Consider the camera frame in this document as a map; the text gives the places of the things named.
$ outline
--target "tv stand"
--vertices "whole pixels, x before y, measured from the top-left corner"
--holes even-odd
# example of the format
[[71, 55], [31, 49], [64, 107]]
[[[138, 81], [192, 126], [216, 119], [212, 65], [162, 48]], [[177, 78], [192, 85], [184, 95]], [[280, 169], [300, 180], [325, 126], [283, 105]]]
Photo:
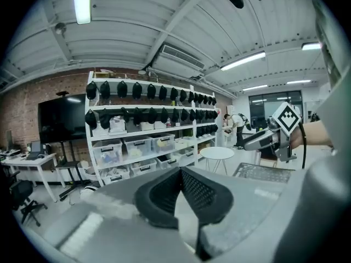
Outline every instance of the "tv stand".
[[[65, 192], [63, 192], [59, 195], [60, 201], [62, 202], [68, 196], [68, 194], [70, 192], [72, 192], [73, 190], [75, 190], [76, 188], [78, 188], [80, 186], [85, 186], [85, 183], [84, 183], [84, 181], [81, 177], [81, 174], [79, 172], [79, 169], [78, 169], [79, 162], [76, 161], [75, 154], [73, 152], [72, 141], [69, 140], [70, 150], [71, 150], [71, 155], [72, 155], [73, 161], [69, 161], [69, 162], [67, 161], [64, 142], [61, 141], [60, 143], [61, 143], [61, 148], [62, 148], [62, 153], [64, 155], [64, 159], [55, 167], [55, 169], [67, 169], [69, 174], [70, 174], [70, 177], [72, 179], [72, 182], [73, 182], [73, 185], [69, 189], [67, 189]], [[76, 168], [80, 182], [77, 182], [76, 180], [74, 180], [72, 172], [71, 172], [72, 168]]]

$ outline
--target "air conditioning vent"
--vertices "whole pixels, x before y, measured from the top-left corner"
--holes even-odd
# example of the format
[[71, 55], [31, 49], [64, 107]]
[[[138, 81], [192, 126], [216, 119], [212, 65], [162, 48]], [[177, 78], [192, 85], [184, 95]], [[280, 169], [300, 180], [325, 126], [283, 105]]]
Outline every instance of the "air conditioning vent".
[[194, 80], [194, 81], [198, 81], [198, 80], [200, 80], [201, 78], [202, 78], [202, 77], [201, 77], [200, 75], [190, 77], [190, 79], [191, 79], [191, 80]]
[[196, 58], [193, 58], [191, 55], [183, 53], [182, 51], [172, 48], [168, 45], [164, 45], [162, 48], [162, 53], [181, 60], [182, 62], [187, 62], [188, 64], [194, 65], [200, 69], [203, 69], [205, 64], [199, 62]]

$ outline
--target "black office chair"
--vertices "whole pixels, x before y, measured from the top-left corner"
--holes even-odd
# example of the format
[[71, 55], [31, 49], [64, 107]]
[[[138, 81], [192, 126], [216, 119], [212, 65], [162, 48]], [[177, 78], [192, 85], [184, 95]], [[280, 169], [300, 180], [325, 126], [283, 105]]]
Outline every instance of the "black office chair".
[[16, 176], [19, 173], [20, 172], [17, 171], [14, 174], [8, 175], [10, 195], [12, 198], [12, 209], [18, 210], [20, 206], [24, 205], [24, 208], [21, 209], [21, 212], [23, 214], [21, 223], [23, 224], [27, 216], [31, 215], [34, 218], [37, 226], [40, 227], [40, 223], [34, 216], [33, 210], [39, 209], [41, 207], [44, 207], [45, 209], [48, 208], [45, 204], [39, 204], [37, 201], [31, 201], [29, 199], [30, 194], [33, 192], [32, 184], [28, 180], [17, 181]]

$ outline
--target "television screen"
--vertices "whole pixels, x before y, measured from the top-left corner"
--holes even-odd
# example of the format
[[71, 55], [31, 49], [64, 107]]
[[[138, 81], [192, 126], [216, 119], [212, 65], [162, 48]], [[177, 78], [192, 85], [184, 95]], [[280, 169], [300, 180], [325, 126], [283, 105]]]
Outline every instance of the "television screen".
[[84, 94], [39, 103], [38, 126], [41, 143], [85, 138], [84, 107]]

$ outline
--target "robotic arm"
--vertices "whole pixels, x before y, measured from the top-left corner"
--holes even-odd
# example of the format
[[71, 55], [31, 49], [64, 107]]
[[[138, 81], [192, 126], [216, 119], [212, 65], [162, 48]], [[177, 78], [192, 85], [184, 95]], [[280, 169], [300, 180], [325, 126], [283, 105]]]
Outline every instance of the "robotic arm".
[[281, 161], [296, 159], [291, 155], [290, 135], [301, 121], [300, 116], [287, 103], [283, 102], [267, 120], [268, 127], [243, 140], [247, 151], [271, 147]]

